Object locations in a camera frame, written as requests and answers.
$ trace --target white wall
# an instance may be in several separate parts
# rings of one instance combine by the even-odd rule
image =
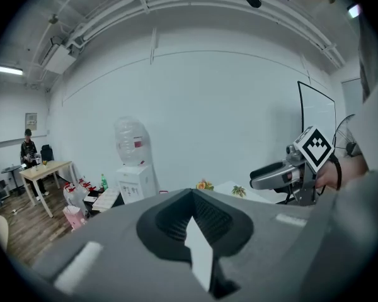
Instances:
[[[0,84],[0,142],[24,137],[26,113],[38,113],[34,136],[46,135],[45,92],[27,89],[22,84]]]
[[[21,143],[25,132],[25,113],[38,113],[38,129],[32,131],[38,152],[47,144],[46,120],[48,104],[44,91],[25,89],[22,84],[0,84],[0,180],[9,182],[15,188],[11,173],[1,171],[12,165],[20,164]],[[18,185],[22,184],[18,171],[15,173]]]
[[[358,56],[349,60],[344,67],[330,75],[333,97],[336,102],[336,122],[338,125],[346,117],[345,96],[341,83],[357,78],[360,78],[360,59]]]
[[[113,123],[132,115],[149,132],[161,189],[203,177],[247,185],[301,132],[297,81],[332,96],[327,66],[291,31],[240,12],[180,8],[134,18],[95,39],[58,80],[49,142],[80,175],[98,182],[104,173],[113,185],[122,166]]]
[[[357,114],[363,107],[363,87],[361,79],[354,79],[341,84],[345,97],[346,115]]]

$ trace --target sleeve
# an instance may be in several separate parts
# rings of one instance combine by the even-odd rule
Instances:
[[[363,103],[365,100],[370,96],[370,87],[368,85],[367,76],[365,75],[364,64],[360,61],[360,78],[361,78],[361,85],[363,87]]]
[[[25,157],[24,143],[21,143],[21,158]]]

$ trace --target desk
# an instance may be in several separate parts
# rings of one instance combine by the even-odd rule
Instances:
[[[234,186],[239,186],[239,184],[234,181],[227,181],[214,187],[214,191],[221,194],[226,194],[228,196],[233,196],[231,191]],[[246,191],[246,196],[243,199],[259,201],[261,203],[277,204],[285,201],[287,194],[276,193],[274,190],[254,190],[244,187]]]
[[[48,213],[49,217],[53,217],[52,213],[49,210],[48,205],[46,204],[42,194],[40,193],[37,180],[42,179],[49,174],[53,174],[53,177],[55,178],[57,189],[60,189],[59,182],[57,180],[56,172],[59,171],[62,168],[68,167],[70,169],[70,174],[73,180],[74,184],[77,184],[76,177],[74,176],[73,169],[72,169],[72,162],[71,161],[48,161],[48,164],[46,167],[43,164],[37,165],[35,167],[26,169],[24,171],[20,171],[21,178],[24,183],[24,187],[26,190],[26,193],[30,197],[32,205],[36,206],[37,201],[33,199],[31,192],[26,184],[25,179],[31,180],[33,182],[33,185],[35,189],[37,190],[37,194],[43,204],[43,207],[45,208],[46,212]]]
[[[20,189],[17,185],[17,180],[15,179],[15,176],[14,176],[14,171],[21,168],[20,165],[14,165],[12,167],[8,167],[8,168],[5,168],[1,171],[2,174],[5,174],[5,173],[8,173],[8,172],[11,172],[11,175],[13,175],[13,180],[14,180],[14,183],[15,183],[15,188],[17,189],[17,193],[18,195],[20,196],[21,195],[21,192],[20,192]]]
[[[99,192],[99,191],[96,191],[96,190],[89,192],[90,197],[98,198],[100,195],[102,195],[102,192]],[[90,216],[95,216],[95,215],[102,212],[102,211],[99,211],[99,210],[93,210],[93,206],[95,205],[95,202],[90,203],[89,201],[84,200],[84,204],[85,204]],[[123,201],[122,194],[119,193],[118,197],[116,198],[115,202],[112,204],[111,208],[121,206],[123,204],[125,204],[125,202]]]

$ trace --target ceiling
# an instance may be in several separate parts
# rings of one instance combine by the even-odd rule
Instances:
[[[24,76],[0,74],[0,82],[23,84],[32,89],[48,89],[57,74],[46,72],[38,65],[38,59],[49,38],[66,39],[81,23],[120,0],[29,0],[9,25],[0,41],[0,65],[24,70]],[[285,3],[317,26],[347,61],[357,55],[358,19],[347,16],[351,0],[291,0]],[[58,23],[49,24],[56,14]]]

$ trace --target wooden floor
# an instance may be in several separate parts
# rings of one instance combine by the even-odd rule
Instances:
[[[0,207],[0,215],[9,224],[7,253],[28,266],[55,240],[71,232],[72,228],[62,212],[66,206],[62,190],[64,181],[61,178],[58,180],[60,189],[57,189],[53,176],[43,182],[46,190],[50,192],[45,201],[53,218],[49,217],[39,201],[36,206],[32,206],[24,190],[19,197],[12,193]],[[12,214],[13,209],[18,211],[17,215]]]

